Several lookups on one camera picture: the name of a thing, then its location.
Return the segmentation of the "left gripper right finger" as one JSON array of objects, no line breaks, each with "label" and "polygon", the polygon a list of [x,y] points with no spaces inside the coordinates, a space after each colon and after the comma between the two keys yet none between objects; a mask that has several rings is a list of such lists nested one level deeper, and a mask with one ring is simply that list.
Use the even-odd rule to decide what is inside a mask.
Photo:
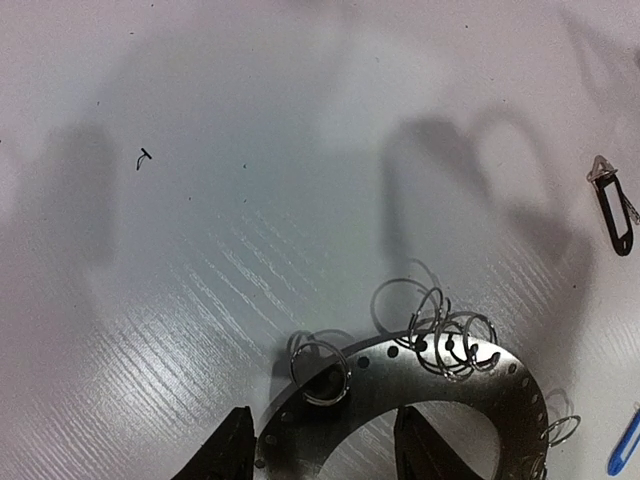
[{"label": "left gripper right finger", "polygon": [[397,410],[393,432],[398,479],[480,479],[415,407]]}]

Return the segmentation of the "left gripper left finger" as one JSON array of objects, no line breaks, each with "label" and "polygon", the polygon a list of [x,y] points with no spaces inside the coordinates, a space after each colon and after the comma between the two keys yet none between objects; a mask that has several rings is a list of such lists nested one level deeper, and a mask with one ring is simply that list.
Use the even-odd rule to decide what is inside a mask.
[{"label": "left gripper left finger", "polygon": [[235,407],[173,480],[252,480],[256,436],[249,406]]}]

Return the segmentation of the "metal ring disc with keyrings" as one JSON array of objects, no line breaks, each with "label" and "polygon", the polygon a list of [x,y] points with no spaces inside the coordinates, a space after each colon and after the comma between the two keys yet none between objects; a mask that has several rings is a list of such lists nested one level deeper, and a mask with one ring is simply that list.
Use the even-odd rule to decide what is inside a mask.
[{"label": "metal ring disc with keyrings", "polygon": [[467,406],[496,429],[498,479],[543,479],[547,456],[582,419],[550,417],[530,368],[500,342],[485,314],[453,309],[438,284],[419,285],[421,302],[400,331],[338,348],[323,330],[293,333],[287,359],[314,362],[272,403],[256,443],[255,465],[269,479],[314,478],[352,433],[402,406]]}]

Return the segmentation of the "blue tag key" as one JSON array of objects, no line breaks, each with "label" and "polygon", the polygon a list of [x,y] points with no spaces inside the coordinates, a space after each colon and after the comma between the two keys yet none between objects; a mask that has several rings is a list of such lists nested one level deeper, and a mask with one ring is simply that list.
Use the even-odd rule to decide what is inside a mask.
[{"label": "blue tag key", "polygon": [[634,414],[608,459],[606,472],[611,477],[619,475],[625,469],[639,445],[639,414],[639,403],[636,402]]}]

